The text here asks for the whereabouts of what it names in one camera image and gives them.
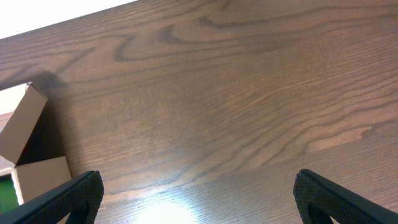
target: brown cardboard box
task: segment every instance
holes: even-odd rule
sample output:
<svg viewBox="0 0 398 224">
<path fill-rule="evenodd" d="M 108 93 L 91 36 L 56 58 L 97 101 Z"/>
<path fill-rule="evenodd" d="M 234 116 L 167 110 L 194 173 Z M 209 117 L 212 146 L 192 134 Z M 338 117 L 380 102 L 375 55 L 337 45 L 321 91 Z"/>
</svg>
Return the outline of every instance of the brown cardboard box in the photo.
<svg viewBox="0 0 398 224">
<path fill-rule="evenodd" d="M 16 166 L 46 102 L 31 83 L 0 91 L 0 177 L 11 175 L 19 205 L 70 180 L 65 156 Z"/>
</svg>

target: desk surface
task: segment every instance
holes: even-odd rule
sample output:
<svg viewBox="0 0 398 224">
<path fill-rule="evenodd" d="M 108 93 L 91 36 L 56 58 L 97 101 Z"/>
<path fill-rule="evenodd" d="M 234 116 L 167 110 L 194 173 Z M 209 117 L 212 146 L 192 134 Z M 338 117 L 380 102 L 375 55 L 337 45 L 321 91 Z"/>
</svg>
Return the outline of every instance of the desk surface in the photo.
<svg viewBox="0 0 398 224">
<path fill-rule="evenodd" d="M 97 223 L 300 223 L 309 168 L 398 212 L 395 1 L 141 0 L 0 40 Z"/>
</svg>

